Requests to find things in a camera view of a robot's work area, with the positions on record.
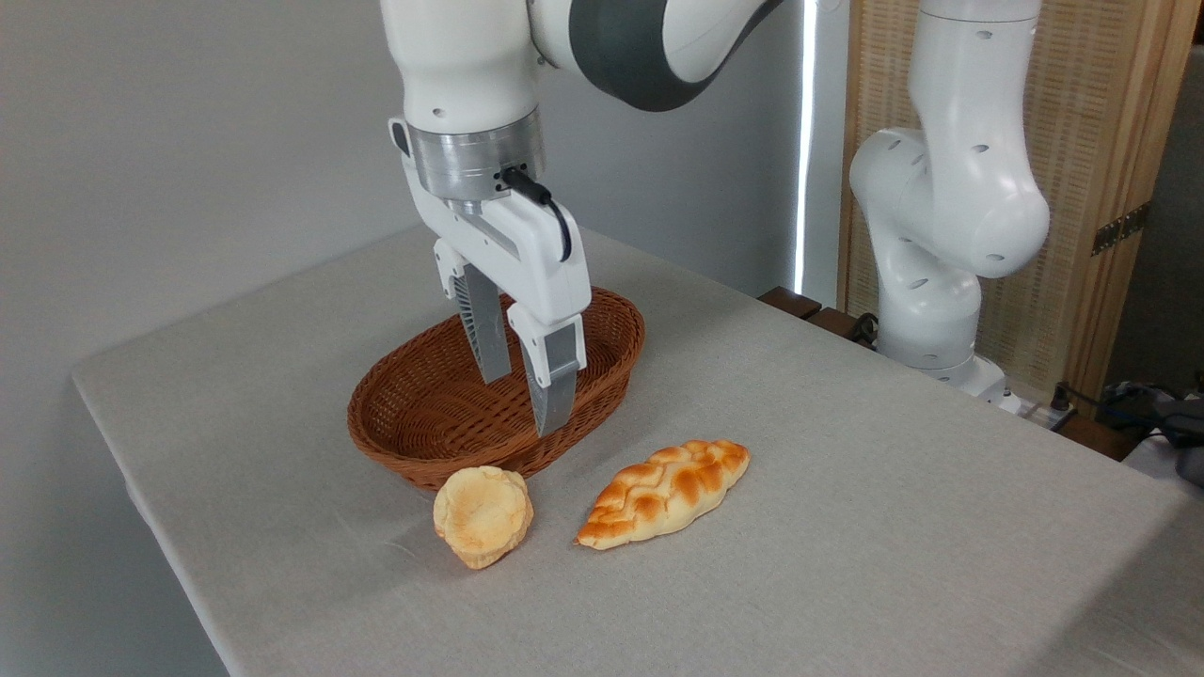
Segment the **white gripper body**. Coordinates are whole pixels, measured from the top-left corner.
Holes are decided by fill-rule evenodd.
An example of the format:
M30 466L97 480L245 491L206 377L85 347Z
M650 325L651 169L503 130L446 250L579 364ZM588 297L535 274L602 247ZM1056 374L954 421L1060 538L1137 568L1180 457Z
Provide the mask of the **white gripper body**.
M467 213L461 204L421 188L412 158L403 158L403 167L421 220L452 249L450 257L436 258L448 299L455 296L452 279L473 266L542 324L569 320L588 307L591 284L576 218L559 204L542 204L509 186L518 179L531 187L529 173L504 167L498 177L503 189Z

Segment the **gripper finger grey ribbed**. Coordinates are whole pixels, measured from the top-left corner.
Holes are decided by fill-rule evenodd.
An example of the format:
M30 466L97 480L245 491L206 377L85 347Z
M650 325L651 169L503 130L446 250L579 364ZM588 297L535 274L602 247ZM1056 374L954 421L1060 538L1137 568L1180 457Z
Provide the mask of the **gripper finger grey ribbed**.
M483 381L492 383L506 377L512 365L506 324L500 313L498 285L444 240L437 241L433 254L439 285L445 296L456 304Z
M545 324L524 306L508 310L517 332L529 382L538 436L563 426L576 407L578 372L588 365L583 317Z

